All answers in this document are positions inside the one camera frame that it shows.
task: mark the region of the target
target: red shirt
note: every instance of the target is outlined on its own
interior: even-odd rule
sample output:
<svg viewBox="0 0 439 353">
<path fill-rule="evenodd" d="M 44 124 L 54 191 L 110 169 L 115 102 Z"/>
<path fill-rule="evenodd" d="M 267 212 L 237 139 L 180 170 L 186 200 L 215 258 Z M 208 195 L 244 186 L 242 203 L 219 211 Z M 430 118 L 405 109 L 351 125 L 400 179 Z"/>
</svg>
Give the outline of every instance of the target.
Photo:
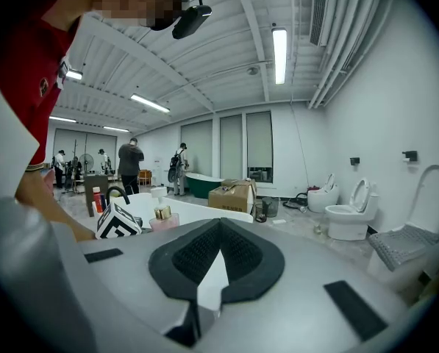
<svg viewBox="0 0 439 353">
<path fill-rule="evenodd" d="M 65 32 L 41 20 L 55 1 L 46 0 L 42 9 L 32 10 L 0 43 L 0 92 L 40 144 L 28 171 L 43 167 L 49 116 L 60 93 L 57 73 L 79 25 L 77 20 Z"/>
</svg>

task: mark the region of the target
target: chair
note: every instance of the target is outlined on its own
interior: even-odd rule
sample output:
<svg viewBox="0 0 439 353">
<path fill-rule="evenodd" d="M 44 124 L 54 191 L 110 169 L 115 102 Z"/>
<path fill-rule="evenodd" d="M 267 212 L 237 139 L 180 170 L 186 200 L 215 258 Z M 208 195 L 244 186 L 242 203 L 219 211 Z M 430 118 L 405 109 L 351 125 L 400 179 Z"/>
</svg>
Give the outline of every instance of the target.
<svg viewBox="0 0 439 353">
<path fill-rule="evenodd" d="M 151 185 L 152 186 L 152 171 L 150 170 L 139 170 L 138 174 L 138 185 Z"/>
</svg>

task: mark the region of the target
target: cardboard box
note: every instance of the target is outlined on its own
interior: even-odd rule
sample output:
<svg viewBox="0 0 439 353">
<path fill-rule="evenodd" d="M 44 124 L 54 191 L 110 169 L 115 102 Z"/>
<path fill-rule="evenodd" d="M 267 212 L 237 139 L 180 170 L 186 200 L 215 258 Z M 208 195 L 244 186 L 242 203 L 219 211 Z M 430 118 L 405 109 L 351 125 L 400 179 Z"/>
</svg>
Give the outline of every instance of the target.
<svg viewBox="0 0 439 353">
<path fill-rule="evenodd" d="M 208 206 L 211 208 L 251 213 L 257 195 L 255 181 L 226 179 L 221 187 L 211 190 Z"/>
</svg>

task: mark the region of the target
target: man in black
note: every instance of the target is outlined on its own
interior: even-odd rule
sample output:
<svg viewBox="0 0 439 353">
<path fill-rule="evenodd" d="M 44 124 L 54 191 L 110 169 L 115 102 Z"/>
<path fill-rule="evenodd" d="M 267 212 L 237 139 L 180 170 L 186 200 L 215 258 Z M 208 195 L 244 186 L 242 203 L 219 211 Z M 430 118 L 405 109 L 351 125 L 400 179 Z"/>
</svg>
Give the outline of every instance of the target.
<svg viewBox="0 0 439 353">
<path fill-rule="evenodd" d="M 129 144 L 123 144 L 118 151 L 119 174 L 127 195 L 139 193 L 139 162 L 144 161 L 144 154 L 138 148 L 138 139 L 132 138 Z"/>
</svg>

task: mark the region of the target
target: toilet lid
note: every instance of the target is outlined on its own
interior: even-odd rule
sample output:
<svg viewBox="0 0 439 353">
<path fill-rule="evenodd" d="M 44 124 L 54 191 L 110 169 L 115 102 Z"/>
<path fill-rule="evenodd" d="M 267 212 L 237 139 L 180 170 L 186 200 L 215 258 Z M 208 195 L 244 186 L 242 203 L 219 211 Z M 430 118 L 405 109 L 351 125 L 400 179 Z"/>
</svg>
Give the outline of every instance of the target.
<svg viewBox="0 0 439 353">
<path fill-rule="evenodd" d="M 366 178 L 361 179 L 357 185 L 354 186 L 350 197 L 350 205 L 356 209 L 357 212 L 365 210 L 369 199 L 369 190 L 369 182 Z"/>
<path fill-rule="evenodd" d="M 429 166 L 422 173 L 407 223 L 439 233 L 439 165 Z"/>
<path fill-rule="evenodd" d="M 327 178 L 327 181 L 325 182 L 325 185 L 322 187 L 322 189 L 325 192 L 330 192 L 332 190 L 332 188 L 334 187 L 334 182 L 335 182 L 335 175 L 333 173 L 331 173 L 329 175 L 329 177 Z"/>
</svg>

